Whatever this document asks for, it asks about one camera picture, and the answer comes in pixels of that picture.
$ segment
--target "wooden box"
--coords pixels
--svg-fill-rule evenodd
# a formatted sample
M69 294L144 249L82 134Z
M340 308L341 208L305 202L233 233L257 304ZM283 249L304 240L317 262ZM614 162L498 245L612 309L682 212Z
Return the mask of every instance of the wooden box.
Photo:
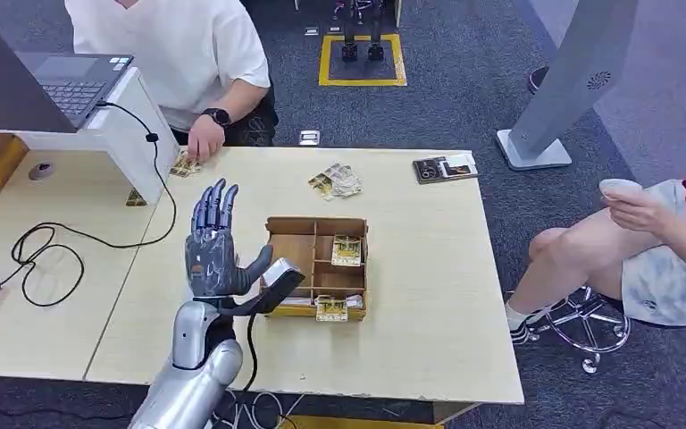
M267 219L269 243L273 245L273 260L285 257L306 276L290 294L292 298L308 299L308 304L280 304L271 315L316 317L314 300L321 295L345 299L361 295L362 306L348 308L348 320L360 321L367 311L367 224L364 219L271 217ZM332 241L336 235L362 239L362 261L359 266L339 266L331 263Z

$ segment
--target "black watch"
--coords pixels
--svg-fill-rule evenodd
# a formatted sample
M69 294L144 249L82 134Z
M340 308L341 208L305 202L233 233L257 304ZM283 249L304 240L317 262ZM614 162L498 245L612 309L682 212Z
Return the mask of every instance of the black watch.
M206 109L201 114L205 114L212 118L212 121L216 122L217 125L225 128L230 125L230 114L228 114L223 109Z

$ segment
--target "laptop keyboard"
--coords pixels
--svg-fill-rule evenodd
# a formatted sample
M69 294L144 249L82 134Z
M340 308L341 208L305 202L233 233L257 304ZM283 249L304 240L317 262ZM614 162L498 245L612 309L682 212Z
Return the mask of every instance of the laptop keyboard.
M104 87L102 82L62 80L43 85L43 90L64 114L82 114Z

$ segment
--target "white shorts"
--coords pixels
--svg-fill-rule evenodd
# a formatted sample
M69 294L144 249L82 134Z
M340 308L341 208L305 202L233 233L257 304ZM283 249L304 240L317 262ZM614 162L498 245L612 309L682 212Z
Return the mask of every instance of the white shorts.
M682 181L663 181L646 191L686 219ZM686 264L667 246L626 259L622 264L622 300L629 317L686 326Z

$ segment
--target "silver robotic arm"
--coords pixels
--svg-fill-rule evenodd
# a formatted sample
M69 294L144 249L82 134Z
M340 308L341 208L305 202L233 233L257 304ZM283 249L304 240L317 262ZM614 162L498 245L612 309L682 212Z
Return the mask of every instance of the silver robotic arm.
M132 418L131 429L207 427L243 365L233 317L271 312L304 280L284 258L270 266L270 246L247 268L235 266L230 227L238 185L228 189L221 208L224 186L222 179L207 188L194 208L185 247L194 298L175 316L171 354ZM260 275L269 288L237 305L232 297L248 293Z

